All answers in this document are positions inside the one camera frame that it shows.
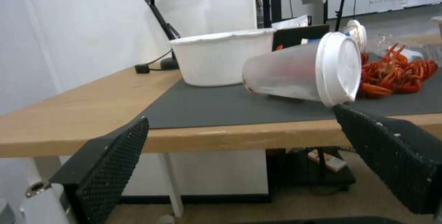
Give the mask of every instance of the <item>white table leg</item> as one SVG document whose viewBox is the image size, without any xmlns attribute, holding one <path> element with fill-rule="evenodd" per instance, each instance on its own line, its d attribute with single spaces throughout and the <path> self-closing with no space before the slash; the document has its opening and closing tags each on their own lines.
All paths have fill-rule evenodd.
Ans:
<svg viewBox="0 0 442 224">
<path fill-rule="evenodd" d="M 49 180 L 61 167 L 58 156 L 21 158 L 29 185 Z"/>
<path fill-rule="evenodd" d="M 181 201 L 181 194 L 178 191 L 178 185 L 175 175 L 173 174 L 169 153 L 158 153 L 158 158 L 160 160 L 161 171 L 163 172 L 170 202 L 172 203 L 173 213 L 175 213 L 175 217 L 181 217 L 184 212 L 183 202 Z"/>
</svg>

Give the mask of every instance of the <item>white cup lid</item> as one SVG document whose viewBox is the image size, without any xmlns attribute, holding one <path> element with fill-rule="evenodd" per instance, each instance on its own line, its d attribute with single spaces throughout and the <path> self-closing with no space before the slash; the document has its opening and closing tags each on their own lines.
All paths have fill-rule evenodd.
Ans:
<svg viewBox="0 0 442 224">
<path fill-rule="evenodd" d="M 327 107 L 355 101 L 361 80 L 361 55 L 356 42 L 340 32 L 322 37 L 316 52 L 316 87 Z"/>
<path fill-rule="evenodd" d="M 360 50 L 361 52 L 365 52 L 367 48 L 367 31 L 365 27 L 361 25 L 360 22 L 357 20 L 349 20 L 347 22 L 347 26 L 356 26 L 360 41 Z"/>
</svg>

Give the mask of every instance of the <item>black lamp arm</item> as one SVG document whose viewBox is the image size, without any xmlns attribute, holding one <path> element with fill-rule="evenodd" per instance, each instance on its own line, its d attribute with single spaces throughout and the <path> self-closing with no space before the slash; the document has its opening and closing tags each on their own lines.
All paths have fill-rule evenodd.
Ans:
<svg viewBox="0 0 442 224">
<path fill-rule="evenodd" d="M 180 38 L 180 34 L 175 30 L 175 28 L 172 27 L 170 23 L 167 23 L 163 16 L 161 15 L 158 8 L 156 8 L 155 0 L 144 0 L 147 5 L 152 10 L 153 14 L 155 15 L 155 18 L 158 20 L 161 28 L 163 29 L 164 33 L 166 34 L 167 38 L 169 40 L 174 40 L 176 38 Z"/>
</svg>

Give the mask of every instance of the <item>plastic cup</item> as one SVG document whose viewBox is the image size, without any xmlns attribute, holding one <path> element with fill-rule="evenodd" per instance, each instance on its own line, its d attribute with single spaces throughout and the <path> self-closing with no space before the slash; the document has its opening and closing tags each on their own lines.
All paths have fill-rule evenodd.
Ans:
<svg viewBox="0 0 442 224">
<path fill-rule="evenodd" d="M 361 80 L 358 45 L 340 32 L 247 60 L 243 83 L 255 93 L 321 101 L 354 101 Z"/>
<path fill-rule="evenodd" d="M 365 27 L 357 20 L 349 20 L 347 26 L 341 31 L 346 36 L 351 37 L 358 44 L 361 52 L 367 49 L 367 32 Z"/>
</svg>

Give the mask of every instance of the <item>dark gray mat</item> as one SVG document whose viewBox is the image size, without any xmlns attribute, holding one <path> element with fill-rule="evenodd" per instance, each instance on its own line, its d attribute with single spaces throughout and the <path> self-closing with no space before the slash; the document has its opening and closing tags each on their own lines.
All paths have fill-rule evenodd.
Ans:
<svg viewBox="0 0 442 224">
<path fill-rule="evenodd" d="M 425 81 L 421 92 L 383 99 L 357 99 L 352 106 L 380 115 L 442 112 L 442 72 Z M 202 88 L 177 82 L 140 115 L 151 129 L 244 125 L 334 119 L 333 111 L 316 101 L 254 95 L 242 85 Z"/>
</svg>

